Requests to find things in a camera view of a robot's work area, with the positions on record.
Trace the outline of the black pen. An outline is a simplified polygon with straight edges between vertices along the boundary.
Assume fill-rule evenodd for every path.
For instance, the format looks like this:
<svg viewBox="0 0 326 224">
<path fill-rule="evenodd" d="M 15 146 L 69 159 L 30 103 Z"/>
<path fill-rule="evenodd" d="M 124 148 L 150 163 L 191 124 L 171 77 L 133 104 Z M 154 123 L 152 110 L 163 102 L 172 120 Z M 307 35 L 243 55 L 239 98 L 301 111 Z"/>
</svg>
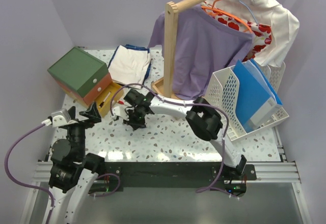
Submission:
<svg viewBox="0 0 326 224">
<path fill-rule="evenodd" d="M 111 91 L 105 93 L 101 98 L 99 98 L 99 107 L 103 107 L 103 105 L 105 104 L 105 102 L 109 99 L 111 95 Z"/>
</svg>

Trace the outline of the yellow drawer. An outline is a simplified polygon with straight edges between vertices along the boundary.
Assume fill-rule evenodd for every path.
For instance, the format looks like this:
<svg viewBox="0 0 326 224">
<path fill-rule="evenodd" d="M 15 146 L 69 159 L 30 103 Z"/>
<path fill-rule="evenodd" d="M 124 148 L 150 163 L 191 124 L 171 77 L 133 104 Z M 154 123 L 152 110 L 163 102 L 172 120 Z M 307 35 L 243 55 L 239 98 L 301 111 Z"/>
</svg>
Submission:
<svg viewBox="0 0 326 224">
<path fill-rule="evenodd" d="M 101 117 L 104 118 L 111 109 L 111 103 L 115 105 L 124 94 L 123 90 L 120 90 L 112 99 L 120 88 L 119 84 L 111 82 L 105 89 L 95 87 L 85 97 L 76 96 L 75 99 L 86 108 L 95 101 Z"/>
</svg>

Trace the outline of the green drawer box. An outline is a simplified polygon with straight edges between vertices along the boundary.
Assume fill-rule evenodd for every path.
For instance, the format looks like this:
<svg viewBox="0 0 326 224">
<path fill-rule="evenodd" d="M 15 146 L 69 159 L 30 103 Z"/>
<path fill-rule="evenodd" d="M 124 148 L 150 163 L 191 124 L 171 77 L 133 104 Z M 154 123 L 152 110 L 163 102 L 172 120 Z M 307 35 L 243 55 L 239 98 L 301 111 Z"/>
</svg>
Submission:
<svg viewBox="0 0 326 224">
<path fill-rule="evenodd" d="M 79 47 L 72 48 L 47 71 L 55 80 L 82 98 L 108 75 L 105 62 Z"/>
</svg>

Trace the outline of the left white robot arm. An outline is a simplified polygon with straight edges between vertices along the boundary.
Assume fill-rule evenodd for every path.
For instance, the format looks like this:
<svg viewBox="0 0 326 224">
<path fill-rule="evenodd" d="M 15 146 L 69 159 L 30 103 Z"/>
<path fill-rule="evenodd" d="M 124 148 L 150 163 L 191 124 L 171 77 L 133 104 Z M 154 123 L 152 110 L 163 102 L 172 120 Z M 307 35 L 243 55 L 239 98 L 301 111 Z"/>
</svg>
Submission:
<svg viewBox="0 0 326 224">
<path fill-rule="evenodd" d="M 71 223 L 95 179 L 105 175 L 104 158 L 86 153 L 86 129 L 101 122 L 101 115 L 93 102 L 76 118 L 75 106 L 53 112 L 43 124 L 65 129 L 65 138 L 51 147 L 52 167 L 49 178 L 48 216 L 43 223 Z"/>
</svg>

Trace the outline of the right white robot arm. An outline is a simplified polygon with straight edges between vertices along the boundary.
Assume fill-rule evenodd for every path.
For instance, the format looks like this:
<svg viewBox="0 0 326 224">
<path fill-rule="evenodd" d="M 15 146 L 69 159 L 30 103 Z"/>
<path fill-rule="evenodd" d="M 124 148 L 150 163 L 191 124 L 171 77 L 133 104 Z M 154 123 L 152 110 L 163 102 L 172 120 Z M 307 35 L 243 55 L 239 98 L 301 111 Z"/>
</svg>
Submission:
<svg viewBox="0 0 326 224">
<path fill-rule="evenodd" d="M 194 101 L 181 101 L 148 92 L 141 94 L 129 90 L 124 97 L 131 108 L 126 110 L 124 123 L 134 130 L 145 128 L 147 115 L 168 115 L 185 119 L 196 137 L 211 145 L 223 157 L 227 174 L 237 180 L 245 174 L 246 158 L 233 146 L 227 136 L 228 122 L 222 121 L 222 112 L 200 97 Z"/>
</svg>

